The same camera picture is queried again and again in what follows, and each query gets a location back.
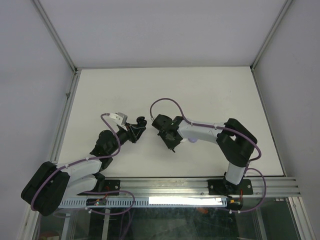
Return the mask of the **purple earbud charging case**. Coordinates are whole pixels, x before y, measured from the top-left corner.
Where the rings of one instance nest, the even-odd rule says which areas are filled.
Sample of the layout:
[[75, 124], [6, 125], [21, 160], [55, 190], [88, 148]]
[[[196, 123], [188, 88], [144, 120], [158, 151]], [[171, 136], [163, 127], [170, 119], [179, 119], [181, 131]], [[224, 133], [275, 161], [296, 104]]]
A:
[[198, 141], [197, 138], [188, 138], [188, 141], [191, 143], [196, 143]]

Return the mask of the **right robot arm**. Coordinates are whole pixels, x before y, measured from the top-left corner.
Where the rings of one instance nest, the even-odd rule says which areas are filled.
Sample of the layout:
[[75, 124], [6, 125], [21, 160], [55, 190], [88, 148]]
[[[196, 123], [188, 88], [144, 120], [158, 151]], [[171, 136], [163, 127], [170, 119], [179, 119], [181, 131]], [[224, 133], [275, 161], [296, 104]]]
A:
[[159, 114], [152, 126], [171, 151], [184, 139], [217, 144], [228, 161], [223, 182], [225, 191], [234, 194], [241, 189], [241, 181], [258, 141], [238, 120], [229, 118], [225, 123], [210, 124]]

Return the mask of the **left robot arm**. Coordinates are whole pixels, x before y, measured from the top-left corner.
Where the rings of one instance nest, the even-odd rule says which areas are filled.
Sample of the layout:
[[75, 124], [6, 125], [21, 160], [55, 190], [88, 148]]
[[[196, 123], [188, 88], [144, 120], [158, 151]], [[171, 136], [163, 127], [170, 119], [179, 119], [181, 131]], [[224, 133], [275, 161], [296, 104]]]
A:
[[103, 130], [89, 157], [62, 165], [46, 161], [26, 184], [21, 198], [43, 216], [51, 215], [62, 201], [84, 192], [100, 194], [105, 188], [105, 170], [126, 142], [135, 144], [146, 130], [147, 121], [125, 123], [118, 131]]

